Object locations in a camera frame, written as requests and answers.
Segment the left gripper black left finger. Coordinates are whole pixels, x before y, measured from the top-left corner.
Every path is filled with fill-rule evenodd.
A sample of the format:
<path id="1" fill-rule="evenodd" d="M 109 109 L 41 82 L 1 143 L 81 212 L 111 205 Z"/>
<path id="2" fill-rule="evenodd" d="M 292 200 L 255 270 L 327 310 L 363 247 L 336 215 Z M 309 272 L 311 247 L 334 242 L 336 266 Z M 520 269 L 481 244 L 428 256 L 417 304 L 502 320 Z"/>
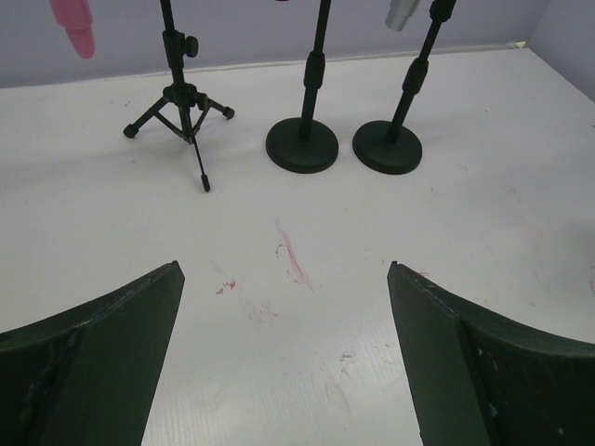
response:
<path id="1" fill-rule="evenodd" d="M 141 444 L 184 282 L 173 261 L 2 333 L 2 444 Z"/>

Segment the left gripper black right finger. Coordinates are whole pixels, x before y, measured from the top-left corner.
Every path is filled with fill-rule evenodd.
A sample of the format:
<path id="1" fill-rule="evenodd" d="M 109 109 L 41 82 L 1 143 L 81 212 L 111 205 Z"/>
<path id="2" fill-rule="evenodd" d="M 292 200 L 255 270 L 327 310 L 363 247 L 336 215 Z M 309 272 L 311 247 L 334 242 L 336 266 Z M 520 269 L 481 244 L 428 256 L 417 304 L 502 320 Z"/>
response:
<path id="1" fill-rule="evenodd" d="M 423 444 L 593 444 L 593 345 L 518 323 L 398 262 L 388 287 Z"/>

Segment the black round base stand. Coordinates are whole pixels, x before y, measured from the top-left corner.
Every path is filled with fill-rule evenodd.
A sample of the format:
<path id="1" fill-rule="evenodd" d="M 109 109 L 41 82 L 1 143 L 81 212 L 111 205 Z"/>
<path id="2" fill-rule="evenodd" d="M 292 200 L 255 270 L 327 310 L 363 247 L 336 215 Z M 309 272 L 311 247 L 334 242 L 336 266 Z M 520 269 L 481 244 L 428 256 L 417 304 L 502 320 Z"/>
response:
<path id="1" fill-rule="evenodd" d="M 455 4 L 454 1 L 431 3 L 429 30 L 403 79 L 402 95 L 392 119 L 372 121 L 356 131 L 352 140 L 353 152 L 367 167 L 387 175 L 404 175 L 415 170 L 421 162 L 421 141 L 404 126 L 404 121 L 426 79 L 430 53 L 439 31 L 451 19 Z"/>
<path id="2" fill-rule="evenodd" d="M 314 119 L 317 96 L 324 81 L 324 40 L 331 0 L 320 2 L 312 51 L 307 57 L 301 115 L 284 119 L 269 131 L 265 148 L 270 159 L 284 170 L 315 174 L 329 168 L 338 157 L 338 140 L 327 126 Z"/>

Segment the black tripod shock mount stand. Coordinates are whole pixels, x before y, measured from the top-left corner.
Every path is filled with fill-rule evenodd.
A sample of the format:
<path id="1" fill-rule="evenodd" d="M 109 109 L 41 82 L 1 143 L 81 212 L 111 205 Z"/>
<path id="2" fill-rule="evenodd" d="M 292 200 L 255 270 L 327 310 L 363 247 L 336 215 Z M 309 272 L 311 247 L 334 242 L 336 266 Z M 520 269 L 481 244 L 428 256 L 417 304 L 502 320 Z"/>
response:
<path id="1" fill-rule="evenodd" d="M 200 92 L 195 85 L 185 80 L 184 58 L 195 58 L 198 55 L 199 42 L 196 37 L 186 35 L 176 29 L 170 1 L 161 0 L 160 7 L 165 27 L 162 39 L 173 82 L 164 88 L 162 96 L 147 111 L 134 123 L 128 124 L 124 128 L 123 134 L 127 138 L 134 138 L 146 123 L 152 118 L 156 118 L 179 138 L 193 145 L 201 171 L 203 189 L 205 192 L 210 192 L 211 186 L 205 172 L 196 135 L 211 110 L 220 112 L 227 120 L 234 117 L 235 110 L 214 101 L 206 93 Z M 167 104 L 174 104 L 177 107 L 181 128 L 175 126 L 161 114 L 161 109 Z"/>

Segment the pink microphone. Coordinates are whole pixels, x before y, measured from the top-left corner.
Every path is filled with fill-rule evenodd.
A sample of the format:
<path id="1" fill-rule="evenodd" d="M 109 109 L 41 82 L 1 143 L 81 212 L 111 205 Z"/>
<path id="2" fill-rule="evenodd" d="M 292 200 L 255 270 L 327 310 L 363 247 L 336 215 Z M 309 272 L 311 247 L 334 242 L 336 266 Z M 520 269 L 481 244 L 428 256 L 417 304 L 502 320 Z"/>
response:
<path id="1" fill-rule="evenodd" d="M 64 29 L 81 59 L 91 59 L 96 51 L 93 17 L 87 0 L 50 0 L 57 24 Z"/>

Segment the silver microphone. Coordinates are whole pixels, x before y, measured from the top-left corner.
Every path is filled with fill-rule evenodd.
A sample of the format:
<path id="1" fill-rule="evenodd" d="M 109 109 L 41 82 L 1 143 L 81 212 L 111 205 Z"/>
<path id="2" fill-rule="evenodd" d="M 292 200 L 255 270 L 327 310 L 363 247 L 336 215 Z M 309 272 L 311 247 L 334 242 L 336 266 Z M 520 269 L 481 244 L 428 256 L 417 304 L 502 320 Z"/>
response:
<path id="1" fill-rule="evenodd" d="M 419 0 L 391 0 L 385 25 L 394 32 L 401 32 L 415 14 Z"/>

